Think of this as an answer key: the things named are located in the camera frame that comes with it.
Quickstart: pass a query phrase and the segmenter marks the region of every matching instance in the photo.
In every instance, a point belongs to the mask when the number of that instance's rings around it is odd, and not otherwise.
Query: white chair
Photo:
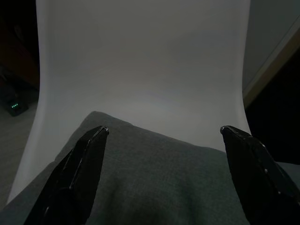
[[[39,103],[9,201],[92,111],[221,151],[222,125],[249,132],[242,100],[249,4],[38,0]]]

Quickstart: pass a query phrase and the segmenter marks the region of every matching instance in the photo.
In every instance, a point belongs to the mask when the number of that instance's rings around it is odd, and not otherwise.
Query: gray cushion
[[[225,153],[174,140],[100,112],[92,112],[55,162],[5,207],[0,224],[23,224],[53,168],[86,131],[99,125],[107,126],[110,134],[87,224],[248,224]]]

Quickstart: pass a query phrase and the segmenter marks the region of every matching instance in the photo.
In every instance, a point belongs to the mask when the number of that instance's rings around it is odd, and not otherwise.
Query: chair backrest
[[[37,1],[40,96],[9,200],[91,111],[219,150],[222,125],[249,132],[241,86],[249,2]]]

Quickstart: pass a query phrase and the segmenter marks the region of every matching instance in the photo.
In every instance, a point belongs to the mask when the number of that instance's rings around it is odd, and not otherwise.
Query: white plastic chair
[[[249,132],[242,100],[249,4],[38,0],[39,103],[9,201],[92,111],[221,151],[222,125]]]

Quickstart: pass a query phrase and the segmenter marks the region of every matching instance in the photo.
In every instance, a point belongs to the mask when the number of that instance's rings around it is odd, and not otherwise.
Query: floor
[[[16,117],[0,107],[0,210],[6,205],[36,113],[37,98],[31,94],[29,98],[29,109]]]

